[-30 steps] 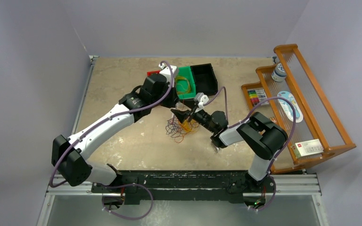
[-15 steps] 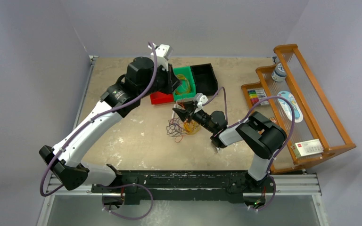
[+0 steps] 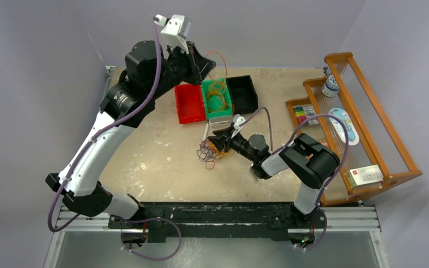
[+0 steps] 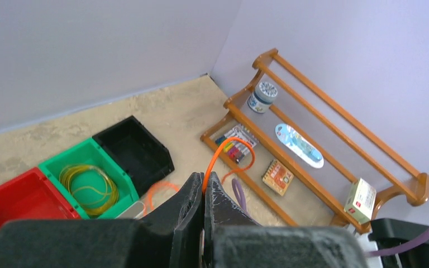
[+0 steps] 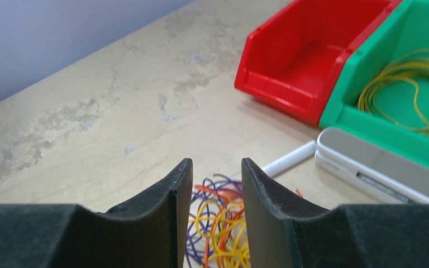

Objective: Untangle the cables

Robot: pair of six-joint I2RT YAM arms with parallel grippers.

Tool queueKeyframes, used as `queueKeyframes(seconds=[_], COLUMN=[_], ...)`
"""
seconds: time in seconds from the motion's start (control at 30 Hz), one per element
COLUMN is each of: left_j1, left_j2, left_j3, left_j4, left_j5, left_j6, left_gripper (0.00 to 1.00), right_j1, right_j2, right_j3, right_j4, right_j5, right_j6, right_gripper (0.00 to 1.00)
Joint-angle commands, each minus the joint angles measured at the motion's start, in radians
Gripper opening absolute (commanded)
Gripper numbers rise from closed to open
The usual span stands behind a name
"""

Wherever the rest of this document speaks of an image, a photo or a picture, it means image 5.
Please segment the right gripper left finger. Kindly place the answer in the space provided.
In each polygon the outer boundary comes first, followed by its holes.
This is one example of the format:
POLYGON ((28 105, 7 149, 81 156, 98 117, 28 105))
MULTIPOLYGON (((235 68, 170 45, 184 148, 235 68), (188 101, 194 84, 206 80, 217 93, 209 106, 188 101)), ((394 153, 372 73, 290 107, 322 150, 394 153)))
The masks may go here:
POLYGON ((0 204, 0 267, 182 267, 193 162, 98 213, 78 204, 0 204))

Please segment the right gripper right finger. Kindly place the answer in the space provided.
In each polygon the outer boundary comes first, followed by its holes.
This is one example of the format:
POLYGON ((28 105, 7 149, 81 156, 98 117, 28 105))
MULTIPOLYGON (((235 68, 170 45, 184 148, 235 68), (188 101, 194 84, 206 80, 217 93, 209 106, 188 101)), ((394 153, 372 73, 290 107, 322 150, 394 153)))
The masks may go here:
POLYGON ((241 163, 252 267, 429 267, 429 205, 320 207, 241 163))

